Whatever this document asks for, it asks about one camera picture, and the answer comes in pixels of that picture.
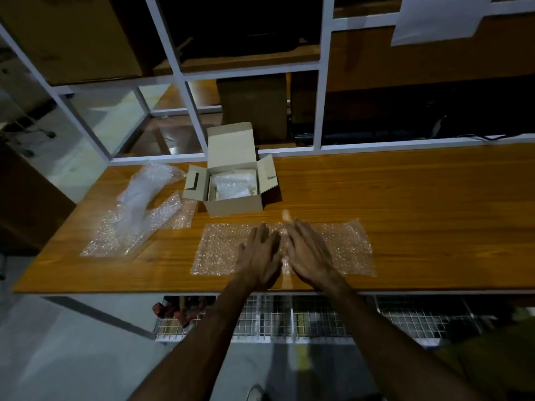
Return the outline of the black office chair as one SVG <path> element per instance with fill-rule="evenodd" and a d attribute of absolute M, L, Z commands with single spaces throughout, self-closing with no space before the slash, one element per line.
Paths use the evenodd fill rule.
<path fill-rule="evenodd" d="M 26 147 L 20 138 L 34 134 L 44 135 L 50 140 L 56 138 L 54 131 L 44 129 L 38 122 L 54 108 L 56 103 L 52 100 L 40 103 L 35 108 L 24 109 L 10 97 L 0 98 L 0 141 L 27 159 L 34 157 L 34 151 Z"/>

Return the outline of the crumpled clear plastic bag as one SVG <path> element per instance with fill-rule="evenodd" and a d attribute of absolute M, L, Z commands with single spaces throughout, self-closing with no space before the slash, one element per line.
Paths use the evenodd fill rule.
<path fill-rule="evenodd" d="M 177 167 L 147 163 L 130 179 L 118 196 L 117 235 L 125 251 L 142 244 L 182 208 L 177 192 L 154 209 L 148 209 L 148 205 L 165 186 L 185 177 L 186 173 Z"/>

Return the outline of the large bubble wrap sheet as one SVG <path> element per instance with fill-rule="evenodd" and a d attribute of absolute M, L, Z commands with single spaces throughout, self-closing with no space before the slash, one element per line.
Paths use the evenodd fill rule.
<path fill-rule="evenodd" d="M 191 267 L 192 275 L 229 275 L 234 272 L 239 245 L 245 244 L 252 224 L 214 223 L 205 226 Z M 312 223 L 341 274 L 376 277 L 371 243 L 361 222 Z"/>

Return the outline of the white paper sheet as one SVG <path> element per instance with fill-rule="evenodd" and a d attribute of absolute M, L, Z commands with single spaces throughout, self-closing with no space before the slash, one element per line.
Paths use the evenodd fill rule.
<path fill-rule="evenodd" d="M 472 37 L 492 0 L 402 0 L 391 46 Z"/>

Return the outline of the person's left hand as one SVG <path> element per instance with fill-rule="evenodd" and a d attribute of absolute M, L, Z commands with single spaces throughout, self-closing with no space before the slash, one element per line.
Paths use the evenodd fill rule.
<path fill-rule="evenodd" d="M 271 256 L 269 250 L 249 252 L 242 256 L 238 252 L 231 281 L 249 292 L 270 289 L 280 274 L 281 260 L 280 250 L 274 256 Z"/>

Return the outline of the large brown cardboard box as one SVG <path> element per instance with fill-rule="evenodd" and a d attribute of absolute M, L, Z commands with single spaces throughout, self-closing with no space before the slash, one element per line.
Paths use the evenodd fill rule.
<path fill-rule="evenodd" d="M 52 85 L 142 76 L 144 0 L 0 0 L 0 23 Z"/>

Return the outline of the dark brown cabinet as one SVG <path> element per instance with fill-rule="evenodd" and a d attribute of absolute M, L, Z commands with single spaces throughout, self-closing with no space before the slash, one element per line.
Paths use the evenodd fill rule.
<path fill-rule="evenodd" d="M 0 141 L 0 255 L 39 253 L 76 204 Z"/>

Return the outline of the person's right hand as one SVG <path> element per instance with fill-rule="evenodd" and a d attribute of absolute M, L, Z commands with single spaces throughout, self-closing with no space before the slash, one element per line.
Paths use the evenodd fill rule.
<path fill-rule="evenodd" d="M 324 291 L 331 285 L 337 274 L 324 240 L 323 250 L 319 253 L 289 254 L 287 245 L 287 257 L 291 268 L 299 278 L 315 289 Z"/>

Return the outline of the person's left forearm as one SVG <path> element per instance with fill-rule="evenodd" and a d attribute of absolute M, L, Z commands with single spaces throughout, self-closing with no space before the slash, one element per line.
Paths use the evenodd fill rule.
<path fill-rule="evenodd" d="M 147 375 L 128 401 L 207 401 L 246 300 L 263 283 L 234 276 L 195 328 Z"/>

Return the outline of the small bubble wrap sheet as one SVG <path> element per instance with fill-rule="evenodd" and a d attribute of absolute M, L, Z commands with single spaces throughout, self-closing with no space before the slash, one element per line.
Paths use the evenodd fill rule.
<path fill-rule="evenodd" d="M 133 256 L 161 229 L 191 227 L 198 202 L 172 193 L 157 207 L 148 208 L 147 196 L 119 201 L 100 223 L 81 256 Z"/>

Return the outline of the open cardboard box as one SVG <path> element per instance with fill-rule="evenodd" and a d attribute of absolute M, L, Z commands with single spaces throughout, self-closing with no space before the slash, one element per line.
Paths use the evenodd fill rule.
<path fill-rule="evenodd" d="M 263 210 L 263 194 L 278 188 L 273 157 L 257 158 L 252 126 L 249 122 L 211 127 L 208 133 L 207 168 L 190 165 L 183 190 L 185 199 L 204 204 L 211 217 L 231 216 Z M 212 175 L 236 169 L 257 171 L 258 194 L 230 200 L 209 201 Z"/>

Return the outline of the person's olive green clothing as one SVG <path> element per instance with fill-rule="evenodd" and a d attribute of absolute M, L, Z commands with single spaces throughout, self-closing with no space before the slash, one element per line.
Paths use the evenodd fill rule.
<path fill-rule="evenodd" d="M 493 401 L 535 401 L 535 307 L 478 310 L 477 336 L 434 350 Z"/>

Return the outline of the person's right forearm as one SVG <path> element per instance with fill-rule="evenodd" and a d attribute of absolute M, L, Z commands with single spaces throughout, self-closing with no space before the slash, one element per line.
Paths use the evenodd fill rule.
<path fill-rule="evenodd" d="M 314 284 L 330 298 L 388 401 L 490 401 L 374 310 L 343 277 L 321 277 Z"/>

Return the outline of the white metal shelf frame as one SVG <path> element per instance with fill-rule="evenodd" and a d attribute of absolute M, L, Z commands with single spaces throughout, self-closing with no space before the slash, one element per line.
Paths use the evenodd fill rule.
<path fill-rule="evenodd" d="M 323 147 L 324 102 L 329 87 L 330 56 L 332 49 L 332 34 L 356 30 L 369 30 L 373 28 L 395 27 L 398 19 L 397 12 L 375 13 L 365 15 L 340 16 L 337 0 L 144 0 L 142 3 L 144 18 L 138 28 L 142 31 L 142 50 L 146 53 L 146 60 L 150 63 L 149 69 L 138 77 L 124 77 L 107 80 L 91 80 L 78 82 L 82 88 L 99 86 L 138 87 L 162 83 L 174 83 L 185 97 L 186 107 L 178 110 L 162 110 L 161 114 L 188 114 L 193 122 L 197 139 L 202 153 L 193 154 L 167 154 L 162 157 L 144 156 L 139 158 L 115 158 L 104 147 L 96 134 L 82 121 L 81 117 L 68 106 L 62 97 L 64 94 L 76 93 L 70 89 L 71 84 L 52 85 L 38 71 L 27 55 L 8 34 L 0 23 L 0 37 L 8 43 L 13 52 L 22 60 L 26 68 L 35 76 L 37 81 L 46 89 L 50 97 L 63 110 L 64 114 L 75 125 L 77 130 L 90 142 L 93 149 L 108 162 L 109 166 L 140 165 L 147 161 L 161 163 L 177 163 L 206 160 L 208 156 L 208 137 L 206 130 L 200 123 L 198 108 L 193 100 L 189 82 L 195 80 L 218 80 L 237 77 L 318 72 L 315 128 L 312 147 L 309 148 L 276 148 L 261 150 L 260 154 L 274 156 L 295 156 L 304 154 L 318 154 L 326 150 Z M 298 46 L 280 54 L 248 54 L 236 57 L 217 57 L 195 60 L 193 65 L 187 66 L 182 62 L 178 51 L 183 45 L 194 41 L 187 37 L 184 42 L 177 45 L 173 32 L 170 30 L 170 21 L 177 22 L 191 31 L 191 26 L 204 26 L 207 22 L 209 28 L 204 30 L 206 37 L 219 46 L 228 46 L 231 28 L 249 27 L 249 22 L 264 20 L 271 26 L 294 26 L 301 20 L 298 16 L 303 8 L 313 8 L 318 5 L 322 12 L 316 22 L 319 26 L 319 37 L 316 44 L 311 46 Z M 484 18 L 498 15 L 515 15 L 535 13 L 535 0 L 492 0 Z"/>

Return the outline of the red tools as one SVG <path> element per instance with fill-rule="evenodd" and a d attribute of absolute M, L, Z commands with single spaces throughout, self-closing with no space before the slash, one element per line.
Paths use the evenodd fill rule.
<path fill-rule="evenodd" d="M 179 325 L 187 327 L 215 299 L 215 296 L 164 296 L 163 303 L 154 304 L 152 311 L 159 319 L 177 320 Z"/>

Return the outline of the clear plastic packet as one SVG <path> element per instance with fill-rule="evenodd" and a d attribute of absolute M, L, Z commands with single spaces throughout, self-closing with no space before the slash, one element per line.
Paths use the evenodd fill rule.
<path fill-rule="evenodd" d="M 257 194 L 255 169 L 236 169 L 212 175 L 210 178 L 209 201 L 224 201 Z"/>

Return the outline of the small brown cardboard box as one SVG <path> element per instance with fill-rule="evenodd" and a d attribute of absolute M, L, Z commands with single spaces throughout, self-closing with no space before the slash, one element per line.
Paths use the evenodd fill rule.
<path fill-rule="evenodd" d="M 256 144 L 286 141 L 286 74 L 218 79 L 216 85 L 223 125 L 249 122 Z"/>

